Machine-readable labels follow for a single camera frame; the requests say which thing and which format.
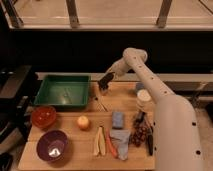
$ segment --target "green plastic tray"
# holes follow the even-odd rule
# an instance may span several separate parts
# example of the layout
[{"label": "green plastic tray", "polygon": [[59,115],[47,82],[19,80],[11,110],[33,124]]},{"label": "green plastic tray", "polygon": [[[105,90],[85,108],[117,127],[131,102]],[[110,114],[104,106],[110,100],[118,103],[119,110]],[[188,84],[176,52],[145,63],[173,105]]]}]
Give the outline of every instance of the green plastic tray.
[{"label": "green plastic tray", "polygon": [[47,75],[42,81],[34,105],[85,107],[88,103],[90,79],[88,75]]}]

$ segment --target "wooden table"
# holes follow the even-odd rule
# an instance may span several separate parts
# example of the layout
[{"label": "wooden table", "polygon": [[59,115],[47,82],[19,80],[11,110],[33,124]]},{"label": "wooden table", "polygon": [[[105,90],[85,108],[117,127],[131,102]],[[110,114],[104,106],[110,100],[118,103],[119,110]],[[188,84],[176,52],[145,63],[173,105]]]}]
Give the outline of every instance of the wooden table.
[{"label": "wooden table", "polygon": [[[106,156],[93,156],[93,142],[99,125],[105,130],[111,129],[112,111],[124,112],[124,127],[132,129],[133,116],[137,114],[135,82],[112,82],[106,96],[101,96],[97,83],[92,82],[89,103],[85,109],[59,113],[57,122],[48,130],[59,129],[69,138],[69,145],[63,158],[47,163],[40,160],[36,154],[38,139],[48,130],[40,130],[32,126],[28,142],[24,148],[18,168],[20,170],[153,170],[154,157],[148,155],[146,145],[141,147],[129,146],[128,159],[121,161],[112,157],[107,150]],[[76,120],[80,115],[86,115],[91,121],[90,129],[81,131]],[[148,112],[152,120],[152,109]]]}]

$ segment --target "small cup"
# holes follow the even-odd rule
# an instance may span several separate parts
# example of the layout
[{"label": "small cup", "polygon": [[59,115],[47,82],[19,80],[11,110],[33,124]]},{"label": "small cup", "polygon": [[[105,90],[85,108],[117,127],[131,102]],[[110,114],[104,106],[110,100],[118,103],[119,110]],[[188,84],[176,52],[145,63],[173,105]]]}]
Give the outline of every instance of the small cup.
[{"label": "small cup", "polygon": [[154,103],[147,90],[141,89],[138,91],[137,106],[141,111],[144,111],[144,112],[153,110]]}]

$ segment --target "black chair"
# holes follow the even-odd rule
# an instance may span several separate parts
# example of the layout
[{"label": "black chair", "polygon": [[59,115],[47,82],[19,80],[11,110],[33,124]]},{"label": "black chair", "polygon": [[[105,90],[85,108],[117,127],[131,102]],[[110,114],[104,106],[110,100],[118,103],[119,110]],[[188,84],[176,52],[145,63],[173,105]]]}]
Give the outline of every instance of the black chair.
[{"label": "black chair", "polygon": [[18,128],[23,138],[27,140],[29,129],[25,116],[26,108],[35,95],[34,85],[37,75],[31,66],[20,66],[5,79],[0,90],[0,144]]}]

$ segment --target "gray cloth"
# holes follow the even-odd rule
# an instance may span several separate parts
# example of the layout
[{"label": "gray cloth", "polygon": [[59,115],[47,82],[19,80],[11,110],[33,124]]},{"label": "gray cloth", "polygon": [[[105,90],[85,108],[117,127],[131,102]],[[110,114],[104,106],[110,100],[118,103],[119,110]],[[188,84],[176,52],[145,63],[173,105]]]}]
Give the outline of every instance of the gray cloth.
[{"label": "gray cloth", "polygon": [[129,130],[110,130],[110,137],[117,140],[118,158],[126,160],[128,158],[128,145],[131,132]]}]

